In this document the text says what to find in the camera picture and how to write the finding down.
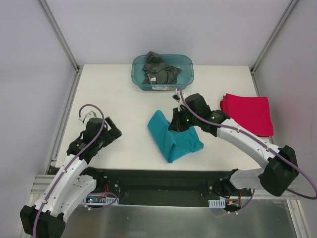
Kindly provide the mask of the teal t shirt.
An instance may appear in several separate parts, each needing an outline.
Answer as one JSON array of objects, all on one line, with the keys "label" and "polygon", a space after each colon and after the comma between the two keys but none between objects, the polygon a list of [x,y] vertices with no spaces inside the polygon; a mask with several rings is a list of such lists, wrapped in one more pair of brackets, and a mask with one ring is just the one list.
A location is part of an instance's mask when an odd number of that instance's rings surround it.
[{"label": "teal t shirt", "polygon": [[196,130],[191,127],[184,132],[168,130],[170,122],[162,111],[157,110],[148,122],[148,130],[168,163],[204,148]]}]

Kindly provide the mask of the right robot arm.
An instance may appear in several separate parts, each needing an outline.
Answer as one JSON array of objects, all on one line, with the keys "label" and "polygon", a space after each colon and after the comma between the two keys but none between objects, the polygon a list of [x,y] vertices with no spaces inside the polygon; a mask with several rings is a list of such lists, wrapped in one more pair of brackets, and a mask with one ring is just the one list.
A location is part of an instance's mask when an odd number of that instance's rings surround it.
[{"label": "right robot arm", "polygon": [[178,107],[173,109],[169,130],[184,132],[198,126],[202,131],[231,143],[260,166],[251,170],[233,169],[222,180],[227,195],[233,196],[245,188],[263,188],[274,196],[281,196],[298,176],[294,168],[296,155],[291,147],[281,148],[264,141],[223,111],[212,111],[198,93],[186,97],[177,91],[173,98]]}]

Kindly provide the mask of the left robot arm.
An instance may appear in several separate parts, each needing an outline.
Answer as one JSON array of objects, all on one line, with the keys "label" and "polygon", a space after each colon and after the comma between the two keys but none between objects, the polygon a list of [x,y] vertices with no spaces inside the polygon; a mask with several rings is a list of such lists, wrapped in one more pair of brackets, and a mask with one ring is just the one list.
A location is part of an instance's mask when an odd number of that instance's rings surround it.
[{"label": "left robot arm", "polygon": [[44,193],[32,206],[21,209],[26,234],[35,238],[61,237],[68,218],[90,193],[107,193],[104,171],[89,163],[122,132],[109,117],[90,118],[85,125],[85,130],[69,144],[62,166]]}]

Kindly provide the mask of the teal plastic bin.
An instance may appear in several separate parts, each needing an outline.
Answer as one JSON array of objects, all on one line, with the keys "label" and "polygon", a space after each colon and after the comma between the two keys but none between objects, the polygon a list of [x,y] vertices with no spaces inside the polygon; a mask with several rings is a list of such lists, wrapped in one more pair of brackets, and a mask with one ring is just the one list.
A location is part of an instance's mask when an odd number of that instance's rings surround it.
[{"label": "teal plastic bin", "polygon": [[177,87],[185,89],[194,81],[194,68],[191,59],[185,55],[161,55],[162,59],[169,65],[178,67],[182,72],[177,77],[176,84],[143,84],[144,72],[142,70],[146,63],[146,55],[136,57],[132,62],[131,79],[132,82],[144,91],[153,90],[175,90]]}]

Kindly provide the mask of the folded red t shirt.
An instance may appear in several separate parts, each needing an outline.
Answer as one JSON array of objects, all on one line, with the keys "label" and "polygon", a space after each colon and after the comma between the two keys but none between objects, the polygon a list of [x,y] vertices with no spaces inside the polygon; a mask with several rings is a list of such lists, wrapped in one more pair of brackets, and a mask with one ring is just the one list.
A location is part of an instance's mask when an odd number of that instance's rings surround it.
[{"label": "folded red t shirt", "polygon": [[227,93],[220,101],[220,109],[259,137],[274,135],[267,97],[242,97]]}]

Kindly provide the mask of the dark grey crumpled shirt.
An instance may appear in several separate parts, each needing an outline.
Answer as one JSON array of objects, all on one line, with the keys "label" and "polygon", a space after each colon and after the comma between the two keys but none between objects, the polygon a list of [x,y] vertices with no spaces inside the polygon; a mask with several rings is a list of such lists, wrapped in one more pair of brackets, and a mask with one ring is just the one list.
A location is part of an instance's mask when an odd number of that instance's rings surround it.
[{"label": "dark grey crumpled shirt", "polygon": [[177,77],[182,72],[178,67],[167,64],[161,55],[152,51],[146,54],[143,84],[176,84]]}]

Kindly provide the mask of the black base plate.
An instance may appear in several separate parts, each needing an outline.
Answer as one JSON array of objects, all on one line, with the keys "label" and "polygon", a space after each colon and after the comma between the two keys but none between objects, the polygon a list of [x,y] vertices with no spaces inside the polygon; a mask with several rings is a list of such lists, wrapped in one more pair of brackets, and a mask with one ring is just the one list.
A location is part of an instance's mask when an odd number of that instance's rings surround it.
[{"label": "black base plate", "polygon": [[230,171],[154,171],[104,169],[96,192],[112,192],[120,205],[208,207],[221,195],[238,190],[221,183]]}]

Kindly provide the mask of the aluminium front rail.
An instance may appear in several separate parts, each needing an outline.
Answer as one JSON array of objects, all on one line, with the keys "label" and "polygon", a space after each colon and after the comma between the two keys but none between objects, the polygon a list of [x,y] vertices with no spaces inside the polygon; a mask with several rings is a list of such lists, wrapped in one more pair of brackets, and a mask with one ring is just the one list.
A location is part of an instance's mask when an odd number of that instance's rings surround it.
[{"label": "aluminium front rail", "polygon": [[[42,194],[50,185],[54,175],[36,175],[30,194]],[[256,189],[255,199],[281,199],[281,200],[299,200],[300,197],[288,191],[284,192],[280,197],[269,194],[264,189]]]}]

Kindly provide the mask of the left aluminium frame post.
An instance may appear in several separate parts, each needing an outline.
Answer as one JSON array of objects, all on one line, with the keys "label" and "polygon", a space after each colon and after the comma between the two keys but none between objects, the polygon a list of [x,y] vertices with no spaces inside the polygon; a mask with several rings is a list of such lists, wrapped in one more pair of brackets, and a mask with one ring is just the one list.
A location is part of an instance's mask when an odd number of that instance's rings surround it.
[{"label": "left aluminium frame post", "polygon": [[76,73],[80,70],[80,65],[78,64],[77,60],[74,57],[74,54],[72,53],[72,50],[67,43],[67,40],[64,37],[64,34],[62,33],[62,30],[50,8],[46,0],[37,0],[42,12],[44,13],[56,39],[58,40],[63,52],[65,53],[68,61],[72,65],[72,68]]}]

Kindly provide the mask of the aluminium frame post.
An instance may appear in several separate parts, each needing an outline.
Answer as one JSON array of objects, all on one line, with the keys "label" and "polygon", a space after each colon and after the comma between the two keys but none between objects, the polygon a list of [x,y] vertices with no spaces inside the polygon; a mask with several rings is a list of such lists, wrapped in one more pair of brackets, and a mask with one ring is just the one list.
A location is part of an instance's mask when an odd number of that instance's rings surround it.
[{"label": "aluminium frame post", "polygon": [[63,52],[65,53],[68,61],[72,65],[72,68],[76,73],[80,70],[80,65],[78,64],[77,60],[74,57],[74,54],[72,53],[72,50],[67,43],[67,40],[64,37],[64,34],[62,33],[62,30],[50,8],[46,0],[37,0],[42,12],[44,13],[56,39],[58,40]]},{"label": "aluminium frame post", "polygon": [[272,47],[274,41],[277,39],[280,31],[284,27],[285,23],[287,22],[290,15],[293,13],[294,9],[298,5],[299,0],[290,0],[287,4],[287,7],[283,11],[280,19],[278,20],[277,24],[275,25],[273,31],[271,32],[268,40],[264,44],[260,54],[258,55],[257,59],[255,60],[254,64],[250,68],[251,75],[254,75],[256,70],[259,68],[261,62],[263,61],[264,57],[268,53],[269,49]]}]

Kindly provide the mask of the right aluminium frame post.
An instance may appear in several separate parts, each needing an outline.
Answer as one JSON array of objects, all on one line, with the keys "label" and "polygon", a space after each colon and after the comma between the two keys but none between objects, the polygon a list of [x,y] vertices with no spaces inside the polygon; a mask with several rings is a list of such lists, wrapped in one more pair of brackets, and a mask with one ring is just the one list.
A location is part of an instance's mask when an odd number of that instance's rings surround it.
[{"label": "right aluminium frame post", "polygon": [[271,32],[268,40],[264,44],[260,54],[258,55],[257,59],[255,60],[254,64],[250,68],[251,75],[254,75],[256,70],[259,68],[261,62],[263,61],[264,57],[268,53],[269,49],[272,47],[274,41],[277,39],[280,31],[284,27],[285,23],[287,22],[290,15],[293,13],[294,9],[298,5],[299,0],[290,0],[287,4],[287,7],[283,11],[280,19],[278,20],[277,24],[275,25],[273,31]]}]

